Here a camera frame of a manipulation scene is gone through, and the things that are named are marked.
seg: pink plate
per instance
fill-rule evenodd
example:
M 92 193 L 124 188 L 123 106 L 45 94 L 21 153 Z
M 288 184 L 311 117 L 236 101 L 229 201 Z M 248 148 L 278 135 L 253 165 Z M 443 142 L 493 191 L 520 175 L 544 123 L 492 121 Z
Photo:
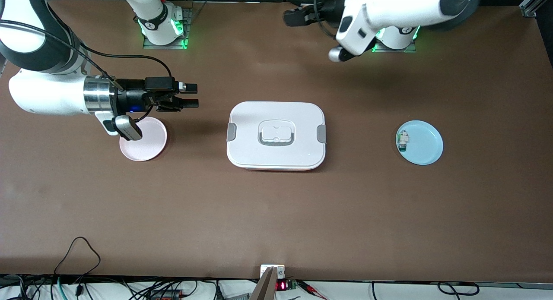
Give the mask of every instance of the pink plate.
M 133 161 L 147 161 L 158 156 L 167 144 L 167 129 L 154 117 L 145 117 L 137 123 L 142 130 L 142 139 L 128 141 L 119 139 L 121 152 Z

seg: metal frame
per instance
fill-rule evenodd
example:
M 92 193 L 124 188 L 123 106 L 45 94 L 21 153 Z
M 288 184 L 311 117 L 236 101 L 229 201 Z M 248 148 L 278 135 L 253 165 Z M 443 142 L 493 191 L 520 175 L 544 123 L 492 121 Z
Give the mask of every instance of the metal frame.
M 277 278 L 278 267 L 267 267 L 257 285 L 255 285 L 255 289 L 251 293 L 249 300 L 274 300 Z
M 536 11 L 548 0 L 524 0 L 519 5 L 524 17 L 536 17 Z

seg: small object on plate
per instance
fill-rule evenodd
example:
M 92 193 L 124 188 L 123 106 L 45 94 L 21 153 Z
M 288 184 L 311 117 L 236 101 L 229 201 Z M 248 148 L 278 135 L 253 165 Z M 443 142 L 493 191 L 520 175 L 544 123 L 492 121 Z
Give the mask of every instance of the small object on plate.
M 397 135 L 397 148 L 399 149 L 399 152 L 405 152 L 407 150 L 408 142 L 409 135 L 407 135 L 405 130 L 401 131 L 401 133 Z
M 145 117 L 137 123 L 142 130 L 142 139 L 119 139 L 121 152 L 133 161 L 147 161 L 158 156 L 167 144 L 167 129 L 163 123 L 154 117 Z
M 396 132 L 397 150 L 405 160 L 417 165 L 436 162 L 444 152 L 444 141 L 436 129 L 424 121 L 409 121 Z
M 306 171 L 325 155 L 324 114 L 314 104 L 245 101 L 231 112 L 227 156 L 238 167 Z

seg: plate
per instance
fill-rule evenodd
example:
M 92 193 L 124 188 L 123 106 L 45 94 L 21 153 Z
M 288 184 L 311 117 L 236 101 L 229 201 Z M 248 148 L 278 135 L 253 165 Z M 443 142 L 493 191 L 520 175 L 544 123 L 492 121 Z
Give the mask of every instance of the plate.
M 167 129 L 154 117 L 145 117 L 137 123 L 142 130 L 142 139 L 119 139 L 119 148 L 124 156 L 133 161 L 148 161 L 158 156 L 167 144 Z
M 401 152 L 397 146 L 397 136 L 404 130 L 409 135 L 409 142 L 405 152 Z M 395 147 L 405 160 L 413 164 L 432 164 L 440 159 L 444 152 L 444 141 L 440 132 L 425 121 L 409 121 L 401 125 L 395 135 Z

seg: white floor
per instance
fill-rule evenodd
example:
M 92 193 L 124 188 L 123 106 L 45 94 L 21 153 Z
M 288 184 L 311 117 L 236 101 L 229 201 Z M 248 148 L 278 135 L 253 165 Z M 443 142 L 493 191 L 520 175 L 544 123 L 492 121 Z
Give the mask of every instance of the white floor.
M 349 283 L 349 282 L 308 282 L 328 300 L 373 300 L 371 294 L 371 285 L 368 283 Z M 133 283 L 129 284 L 135 290 L 141 290 L 152 283 Z M 253 291 L 255 284 L 246 280 L 219 281 L 221 291 L 225 298 L 248 294 Z M 182 282 L 175 289 L 182 289 L 184 294 L 191 292 L 195 282 Z M 76 284 L 63 285 L 62 288 L 67 296 L 67 300 L 76 300 Z M 88 284 L 92 294 L 92 300 L 129 300 L 131 294 L 127 288 L 120 284 L 102 283 Z M 458 287 L 458 292 L 473 292 L 475 288 Z M 30 287 L 28 294 L 34 292 Z M 198 283 L 197 290 L 187 300 L 213 300 L 215 286 L 213 284 Z M 456 300 L 455 296 L 442 294 L 437 287 L 430 285 L 413 284 L 376 284 L 375 294 L 377 300 Z M 0 300 L 19 296 L 19 287 L 8 287 L 0 290 Z M 290 300 L 300 296 L 298 300 L 320 300 L 301 289 L 277 292 L 277 300 Z M 35 300 L 50 300 L 50 286 L 40 288 L 40 296 Z M 90 300 L 86 292 L 79 297 L 80 300 Z M 553 300 L 553 290 L 536 290 L 527 288 L 500 288 L 500 287 L 481 287 L 480 293 L 476 296 L 461 296 L 462 300 Z M 63 300 L 61 294 L 54 286 L 54 300 Z

